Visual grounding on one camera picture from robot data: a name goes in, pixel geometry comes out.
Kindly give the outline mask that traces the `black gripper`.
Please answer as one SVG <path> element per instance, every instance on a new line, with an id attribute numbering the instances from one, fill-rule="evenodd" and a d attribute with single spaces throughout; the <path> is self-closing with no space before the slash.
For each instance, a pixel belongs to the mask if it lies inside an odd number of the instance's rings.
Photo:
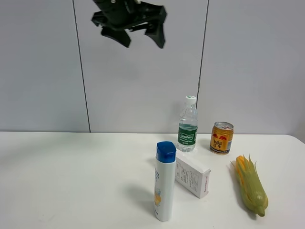
<path id="1" fill-rule="evenodd" d="M 145 35 L 163 49 L 165 36 L 163 23 L 167 16 L 164 6 L 153 5 L 140 0 L 95 0 L 100 11 L 92 16 L 96 26 L 102 26 L 101 35 L 110 38 L 126 48 L 131 39 L 125 29 L 145 30 Z"/>

